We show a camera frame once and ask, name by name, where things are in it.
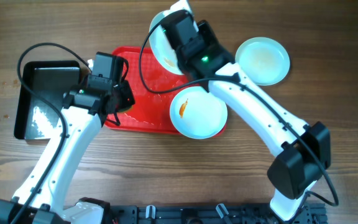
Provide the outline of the orange green sponge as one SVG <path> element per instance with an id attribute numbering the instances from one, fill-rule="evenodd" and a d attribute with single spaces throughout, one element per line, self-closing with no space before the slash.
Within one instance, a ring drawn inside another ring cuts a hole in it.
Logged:
<path id="1" fill-rule="evenodd" d="M 124 113 L 124 112 L 126 112 L 126 111 L 131 110 L 132 108 L 133 108 L 133 106 L 129 106 L 129 107 L 127 107 L 127 108 L 121 109 L 121 110 L 119 110 L 119 113 Z"/>

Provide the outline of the white plate back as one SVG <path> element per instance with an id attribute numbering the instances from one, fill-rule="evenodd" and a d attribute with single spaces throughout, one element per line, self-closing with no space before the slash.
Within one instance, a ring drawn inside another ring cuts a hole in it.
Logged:
<path id="1" fill-rule="evenodd" d="M 175 51 L 163 31 L 162 26 L 158 26 L 149 37 L 149 44 L 154 57 L 161 66 L 176 75 L 183 75 L 177 64 Z"/>

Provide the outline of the white plate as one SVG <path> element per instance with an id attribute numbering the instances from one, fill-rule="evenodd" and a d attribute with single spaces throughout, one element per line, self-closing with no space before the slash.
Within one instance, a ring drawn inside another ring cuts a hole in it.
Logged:
<path id="1" fill-rule="evenodd" d="M 175 95 L 169 115 L 180 134 L 192 139 L 208 139 L 224 129 L 228 112 L 225 102 L 200 86 L 192 86 Z"/>
<path id="2" fill-rule="evenodd" d="M 163 31 L 162 26 L 158 26 L 149 37 L 149 44 L 154 57 L 161 66 L 176 75 L 183 75 L 177 64 L 175 51 Z"/>
<path id="3" fill-rule="evenodd" d="M 290 56 L 276 40 L 254 37 L 243 42 L 237 49 L 236 62 L 257 85 L 274 85 L 288 75 Z"/>

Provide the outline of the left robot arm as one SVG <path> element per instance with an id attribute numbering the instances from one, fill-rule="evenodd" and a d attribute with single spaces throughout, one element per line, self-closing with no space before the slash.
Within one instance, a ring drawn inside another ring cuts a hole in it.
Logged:
<path id="1" fill-rule="evenodd" d="M 98 52 L 91 73 L 63 96 L 60 120 L 30 176 L 10 200 L 0 199 L 0 223 L 109 223 L 110 204 L 82 198 L 70 208 L 64 199 L 90 142 L 110 114 L 129 109 L 134 96 L 129 62 Z"/>

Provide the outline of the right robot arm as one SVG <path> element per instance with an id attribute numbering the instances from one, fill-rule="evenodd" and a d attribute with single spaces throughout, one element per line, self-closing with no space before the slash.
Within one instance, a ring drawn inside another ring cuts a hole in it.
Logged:
<path id="1" fill-rule="evenodd" d="M 195 22 L 191 12 L 180 9 L 166 14 L 160 25 L 189 83 L 223 100 L 266 144 L 275 158 L 267 171 L 275 187 L 270 208 L 283 221 L 294 219 L 312 186 L 328 176 L 328 128 L 321 122 L 308 125 L 254 84 L 207 21 Z"/>

